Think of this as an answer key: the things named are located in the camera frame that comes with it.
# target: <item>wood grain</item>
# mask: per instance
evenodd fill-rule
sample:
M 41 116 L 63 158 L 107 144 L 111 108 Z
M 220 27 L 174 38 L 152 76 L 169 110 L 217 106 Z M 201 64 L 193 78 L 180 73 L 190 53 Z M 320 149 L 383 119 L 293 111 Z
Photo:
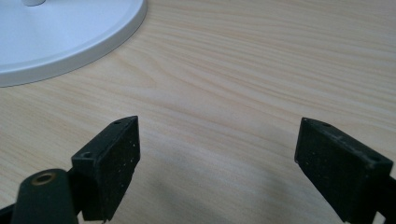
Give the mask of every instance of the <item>wood grain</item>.
M 341 223 L 293 161 L 300 119 L 396 161 L 395 11 L 393 0 L 149 0 L 104 58 L 0 89 L 0 206 L 138 115 L 142 160 L 110 223 Z

